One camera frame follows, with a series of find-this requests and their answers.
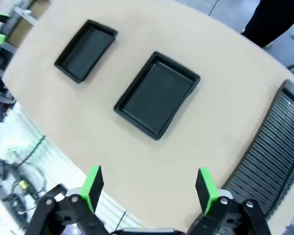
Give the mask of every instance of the black pants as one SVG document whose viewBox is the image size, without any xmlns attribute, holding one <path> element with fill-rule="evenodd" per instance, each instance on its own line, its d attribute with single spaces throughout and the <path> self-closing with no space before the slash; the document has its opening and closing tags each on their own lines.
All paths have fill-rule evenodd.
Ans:
<svg viewBox="0 0 294 235">
<path fill-rule="evenodd" d="M 260 0 L 242 35 L 265 47 L 293 24 L 294 0 Z"/>
</svg>

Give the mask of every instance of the small black tray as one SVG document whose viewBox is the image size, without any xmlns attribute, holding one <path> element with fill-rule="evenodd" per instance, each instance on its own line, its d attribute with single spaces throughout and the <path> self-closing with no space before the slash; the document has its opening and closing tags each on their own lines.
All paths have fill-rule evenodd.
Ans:
<svg viewBox="0 0 294 235">
<path fill-rule="evenodd" d="M 159 140 L 199 81 L 199 75 L 155 51 L 120 97 L 114 110 L 147 135 Z"/>
<path fill-rule="evenodd" d="M 88 20 L 74 35 L 54 65 L 80 83 L 86 79 L 117 34 L 114 29 Z"/>
</svg>

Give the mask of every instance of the gray floor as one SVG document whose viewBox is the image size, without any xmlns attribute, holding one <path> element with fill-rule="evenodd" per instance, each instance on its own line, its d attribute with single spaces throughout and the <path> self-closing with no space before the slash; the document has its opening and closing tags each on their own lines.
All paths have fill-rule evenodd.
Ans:
<svg viewBox="0 0 294 235">
<path fill-rule="evenodd" d="M 209 14 L 216 3 L 216 0 L 177 0 L 198 11 Z M 259 0 L 219 0 L 211 17 L 241 32 L 254 13 Z M 280 61 L 283 65 L 294 64 L 294 39 L 291 34 L 294 32 L 294 25 L 283 35 L 277 38 L 272 47 L 266 51 Z"/>
</svg>

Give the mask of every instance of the screw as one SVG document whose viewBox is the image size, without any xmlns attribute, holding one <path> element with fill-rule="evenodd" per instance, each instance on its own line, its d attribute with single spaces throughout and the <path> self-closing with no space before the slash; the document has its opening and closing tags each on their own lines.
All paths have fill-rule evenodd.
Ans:
<svg viewBox="0 0 294 235">
<path fill-rule="evenodd" d="M 226 198 L 221 198 L 221 203 L 224 204 L 224 205 L 227 205 L 228 201 Z"/>
<path fill-rule="evenodd" d="M 249 208 L 253 208 L 253 207 L 254 207 L 254 204 L 253 204 L 251 201 L 247 201 L 247 202 L 246 202 L 246 205 L 247 205 Z"/>
<path fill-rule="evenodd" d="M 72 197 L 72 202 L 77 202 L 78 198 L 77 197 Z"/>
</svg>

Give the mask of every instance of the tray rim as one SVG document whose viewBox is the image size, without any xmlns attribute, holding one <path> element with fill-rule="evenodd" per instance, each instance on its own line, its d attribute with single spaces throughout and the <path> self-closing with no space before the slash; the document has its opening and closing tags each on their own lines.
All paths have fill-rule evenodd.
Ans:
<svg viewBox="0 0 294 235">
<path fill-rule="evenodd" d="M 113 36 L 113 39 L 108 43 L 108 45 L 102 50 L 100 55 L 97 57 L 97 59 L 92 63 L 88 71 L 86 72 L 85 76 L 82 79 L 78 79 L 74 74 L 68 72 L 65 70 L 61 65 L 61 61 L 63 61 L 64 57 L 70 52 L 71 47 L 75 44 L 77 38 L 80 36 L 80 34 L 85 30 L 85 28 L 89 25 L 94 25 L 96 28 L 103 29 L 104 31 L 108 31 Z M 95 67 L 96 63 L 101 59 L 101 57 L 104 55 L 104 53 L 108 50 L 108 48 L 112 45 L 112 43 L 115 41 L 116 36 L 118 35 L 118 31 L 115 29 L 112 29 L 108 26 L 105 26 L 103 24 L 100 24 L 96 21 L 88 19 L 83 26 L 74 34 L 74 36 L 71 38 L 69 43 L 65 46 L 63 51 L 60 53 L 56 61 L 54 62 L 54 66 L 59 69 L 61 72 L 63 72 L 66 76 L 68 76 L 70 79 L 72 79 L 76 83 L 81 83 L 82 81 L 85 81 L 89 73 L 92 71 L 92 69 Z"/>
<path fill-rule="evenodd" d="M 137 119 L 133 118 L 127 112 L 124 112 L 123 111 L 123 107 L 125 106 L 123 103 L 126 102 L 125 99 L 129 95 L 129 93 L 131 92 L 131 90 L 132 89 L 135 89 L 134 86 L 135 86 L 136 82 L 140 79 L 141 75 L 146 71 L 146 69 L 148 69 L 150 63 L 156 57 L 160 57 L 161 59 L 168 61 L 170 64 L 175 65 L 180 70 L 185 71 L 186 73 L 188 73 L 188 75 L 191 75 L 194 78 L 193 84 L 190 86 L 190 88 L 188 89 L 188 91 L 185 93 L 185 95 L 183 96 L 183 98 L 180 100 L 179 104 L 177 105 L 177 107 L 175 108 L 175 110 L 172 112 L 172 114 L 170 115 L 170 117 L 168 118 L 168 120 L 166 121 L 166 123 L 162 126 L 162 128 L 161 128 L 161 130 L 159 131 L 158 134 L 155 133 L 155 132 L 153 132 L 153 131 L 151 131 L 151 129 L 148 128 L 145 124 L 137 121 Z M 165 133 L 165 131 L 167 130 L 167 128 L 169 127 L 171 121 L 173 120 L 175 114 L 177 113 L 177 111 L 179 110 L 179 108 L 181 107 L 181 105 L 183 104 L 183 102 L 185 101 L 185 99 L 194 90 L 194 88 L 197 86 L 197 84 L 200 82 L 200 80 L 201 80 L 201 78 L 200 78 L 200 76 L 197 73 L 195 73 L 192 70 L 188 69 L 187 67 L 185 67 L 184 65 L 180 64 L 179 62 L 177 62 L 177 61 L 175 61 L 175 60 L 173 60 L 173 59 L 165 56 L 164 54 L 162 54 L 162 53 L 160 53 L 158 51 L 154 51 L 151 54 L 151 56 L 148 58 L 148 60 L 145 62 L 144 66 L 137 73 L 137 75 L 135 76 L 135 78 L 133 79 L 133 81 L 130 83 L 130 85 L 126 88 L 126 90 L 124 91 L 124 93 L 121 95 L 121 97 L 119 98 L 119 100 L 117 101 L 117 103 L 114 105 L 113 110 L 117 114 L 119 114 L 120 116 L 122 116 L 124 119 L 126 119 L 128 122 L 130 122 L 131 124 L 133 124 L 134 126 L 136 126 L 138 129 L 140 129 L 141 131 L 143 131 L 144 133 L 146 133 L 147 135 L 149 135 L 150 137 L 152 137 L 153 139 L 159 140 L 163 136 L 163 134 Z"/>
</svg>

